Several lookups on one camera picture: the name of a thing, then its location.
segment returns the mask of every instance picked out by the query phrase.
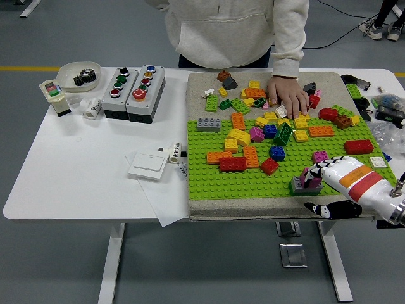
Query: blue lego brick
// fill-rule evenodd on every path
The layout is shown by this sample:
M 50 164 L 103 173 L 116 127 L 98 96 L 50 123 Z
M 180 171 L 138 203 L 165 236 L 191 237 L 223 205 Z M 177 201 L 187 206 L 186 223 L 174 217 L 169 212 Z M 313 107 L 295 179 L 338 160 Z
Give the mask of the blue lego brick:
M 265 133 L 266 139 L 274 138 L 277 133 L 277 127 L 275 125 L 265 125 L 263 133 Z
M 283 147 L 273 146 L 269 150 L 270 157 L 273 158 L 276 162 L 282 162 L 285 158 L 285 151 Z

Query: white lego brick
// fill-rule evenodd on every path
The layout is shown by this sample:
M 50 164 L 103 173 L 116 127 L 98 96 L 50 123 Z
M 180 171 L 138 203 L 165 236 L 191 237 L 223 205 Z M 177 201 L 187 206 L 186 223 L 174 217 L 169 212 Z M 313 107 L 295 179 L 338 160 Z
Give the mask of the white lego brick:
M 169 153 L 160 151 L 138 152 L 128 171 L 131 178 L 137 176 L 160 180 L 165 169 Z
M 387 164 L 385 164 L 382 157 L 370 157 L 370 164 L 373 169 L 387 168 Z

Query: orange lego brick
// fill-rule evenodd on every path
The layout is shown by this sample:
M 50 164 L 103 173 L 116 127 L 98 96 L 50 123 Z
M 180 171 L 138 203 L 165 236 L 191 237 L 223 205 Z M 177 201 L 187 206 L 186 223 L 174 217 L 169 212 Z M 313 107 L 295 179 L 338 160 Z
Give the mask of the orange lego brick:
M 246 168 L 254 169 L 259 168 L 259 158 L 256 152 L 256 147 L 254 146 L 245 146 L 243 147 L 243 155 L 246 158 Z
M 253 89 L 251 87 L 247 87 L 245 89 L 246 98 L 252 97 L 253 99 L 259 99 L 260 97 L 266 97 L 266 92 L 263 89 Z
M 321 125 L 319 127 L 309 127 L 309 136 L 311 137 L 333 137 L 335 132 L 329 125 Z
M 242 113 L 232 113 L 230 115 L 230 118 L 232 120 L 232 126 L 234 129 L 238 129 L 241 131 L 246 130 L 245 126 L 245 121 L 243 120 L 243 114 Z
M 232 153 L 230 151 L 207 152 L 207 164 L 208 165 L 217 165 L 220 163 L 221 157 L 232 157 Z

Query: robotic hand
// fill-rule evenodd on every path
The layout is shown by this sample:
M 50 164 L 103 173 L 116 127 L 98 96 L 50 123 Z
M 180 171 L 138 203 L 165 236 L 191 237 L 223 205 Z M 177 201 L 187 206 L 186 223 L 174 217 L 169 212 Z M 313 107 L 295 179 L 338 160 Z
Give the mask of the robotic hand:
M 304 188 L 315 177 L 321 177 L 330 187 L 342 193 L 349 201 L 325 206 L 306 203 L 314 213 L 327 219 L 358 217 L 361 207 L 370 207 L 393 225 L 405 226 L 405 196 L 401 189 L 405 174 L 393 189 L 380 174 L 372 171 L 351 156 L 335 157 L 310 167 L 305 175 Z

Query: control box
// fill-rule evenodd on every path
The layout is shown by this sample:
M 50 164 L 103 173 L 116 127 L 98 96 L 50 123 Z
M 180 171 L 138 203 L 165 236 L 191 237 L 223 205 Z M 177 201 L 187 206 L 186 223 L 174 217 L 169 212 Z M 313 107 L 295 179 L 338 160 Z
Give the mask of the control box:
M 128 120 L 126 102 L 132 92 L 138 71 L 117 68 L 101 101 L 107 118 Z
M 166 84 L 162 66 L 144 65 L 127 99 L 127 112 L 131 122 L 151 124 Z

